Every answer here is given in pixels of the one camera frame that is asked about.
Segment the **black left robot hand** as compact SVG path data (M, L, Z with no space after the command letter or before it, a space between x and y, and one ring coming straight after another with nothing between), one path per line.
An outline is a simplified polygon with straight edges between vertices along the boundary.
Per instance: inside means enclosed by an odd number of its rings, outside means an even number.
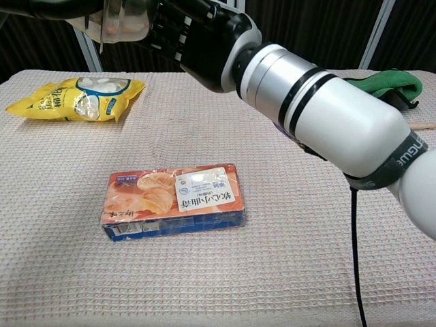
M44 20L68 20L94 14L104 7L101 0L1 0L1 13Z

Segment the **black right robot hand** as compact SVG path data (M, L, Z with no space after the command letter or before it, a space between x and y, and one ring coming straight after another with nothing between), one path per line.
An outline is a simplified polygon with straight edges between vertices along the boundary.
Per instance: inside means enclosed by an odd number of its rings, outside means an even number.
M236 89L238 55L262 43L246 13L219 1L158 1L142 44L216 93Z

